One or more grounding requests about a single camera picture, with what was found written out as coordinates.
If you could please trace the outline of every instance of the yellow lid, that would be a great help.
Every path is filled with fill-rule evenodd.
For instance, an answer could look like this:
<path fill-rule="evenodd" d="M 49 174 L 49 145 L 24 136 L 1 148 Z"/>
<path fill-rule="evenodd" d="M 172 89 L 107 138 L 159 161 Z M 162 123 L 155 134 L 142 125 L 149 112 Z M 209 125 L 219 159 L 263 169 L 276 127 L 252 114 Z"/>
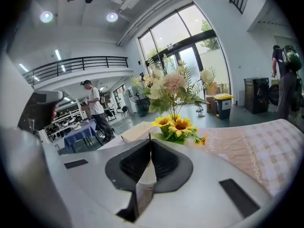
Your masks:
<path fill-rule="evenodd" d="M 233 96 L 230 94 L 218 94 L 218 95 L 214 96 L 214 99 L 217 99 L 217 100 L 228 100 L 231 98 L 233 98 Z"/>

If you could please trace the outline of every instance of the floor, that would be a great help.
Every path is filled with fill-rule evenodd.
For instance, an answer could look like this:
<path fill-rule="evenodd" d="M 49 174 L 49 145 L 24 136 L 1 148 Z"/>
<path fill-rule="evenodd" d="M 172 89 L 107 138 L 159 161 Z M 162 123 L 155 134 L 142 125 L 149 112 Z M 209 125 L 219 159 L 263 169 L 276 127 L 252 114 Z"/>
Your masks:
<path fill-rule="evenodd" d="M 249 111 L 244 110 L 243 107 L 233 105 L 231 107 L 230 118 L 225 120 L 218 119 L 215 115 L 206 112 L 206 106 L 204 105 L 205 115 L 204 117 L 198 117 L 195 112 L 197 109 L 194 105 L 183 106 L 180 115 L 191 119 L 192 123 L 198 128 L 218 128 L 218 127 L 236 127 L 244 125 L 259 124 L 276 120 L 275 107 L 270 105 L 268 112 L 260 114 L 251 114 Z M 291 113 L 288 121 L 299 128 L 304 133 L 304 119 L 301 116 L 302 109 L 295 115 Z M 158 112 L 150 113 L 144 117 L 139 117 L 138 114 L 127 115 L 121 117 L 121 114 L 117 115 L 117 119 L 110 121 L 110 125 L 115 130 L 115 135 L 120 135 L 131 127 L 141 123 L 142 121 L 152 122 L 156 117 L 165 116 L 168 113 L 160 115 Z M 94 151 L 100 148 L 100 144 L 95 138 L 91 138 L 92 146 L 86 147 L 82 140 L 74 144 L 77 152 Z M 59 154 L 68 154 L 66 149 L 58 151 Z"/>

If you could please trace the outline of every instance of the flower arrangement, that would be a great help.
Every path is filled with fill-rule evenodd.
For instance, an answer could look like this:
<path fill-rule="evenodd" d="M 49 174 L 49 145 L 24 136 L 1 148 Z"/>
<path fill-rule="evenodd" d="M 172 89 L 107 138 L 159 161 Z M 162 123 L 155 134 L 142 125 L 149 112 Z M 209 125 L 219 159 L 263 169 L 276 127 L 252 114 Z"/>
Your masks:
<path fill-rule="evenodd" d="M 185 139 L 192 139 L 195 144 L 205 145 L 207 136 L 197 136 L 198 129 L 191 124 L 188 118 L 181 118 L 179 112 L 183 103 L 194 104 L 202 107 L 207 103 L 199 97 L 201 90 L 206 89 L 214 80 L 215 71 L 203 70 L 200 72 L 201 83 L 192 83 L 190 69 L 184 61 L 179 60 L 175 67 L 171 64 L 171 73 L 167 72 L 168 60 L 163 55 L 163 68 L 148 59 L 152 69 L 151 76 L 131 78 L 132 84 L 141 89 L 150 99 L 149 112 L 169 112 L 168 116 L 158 117 L 153 126 L 160 127 L 161 133 L 154 133 L 157 139 L 183 144 Z"/>

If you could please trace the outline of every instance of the balcony railing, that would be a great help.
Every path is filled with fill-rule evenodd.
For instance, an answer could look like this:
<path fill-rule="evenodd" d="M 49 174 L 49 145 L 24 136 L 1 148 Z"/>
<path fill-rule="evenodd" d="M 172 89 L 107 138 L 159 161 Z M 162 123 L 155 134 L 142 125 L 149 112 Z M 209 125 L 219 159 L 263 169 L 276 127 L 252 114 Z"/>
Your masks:
<path fill-rule="evenodd" d="M 77 57 L 49 63 L 23 74 L 29 84 L 38 84 L 48 79 L 98 68 L 128 67 L 127 57 Z"/>

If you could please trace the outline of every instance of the checkered fabric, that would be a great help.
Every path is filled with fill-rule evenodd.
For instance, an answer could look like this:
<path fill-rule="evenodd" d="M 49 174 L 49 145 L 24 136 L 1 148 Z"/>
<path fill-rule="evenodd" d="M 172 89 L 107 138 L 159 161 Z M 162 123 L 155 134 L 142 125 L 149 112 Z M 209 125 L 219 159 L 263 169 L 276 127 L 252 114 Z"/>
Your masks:
<path fill-rule="evenodd" d="M 304 134 L 288 121 L 276 121 L 231 128 L 199 129 L 208 134 L 205 146 L 189 147 L 226 159 L 261 183 L 272 196 L 291 181 L 302 159 Z"/>

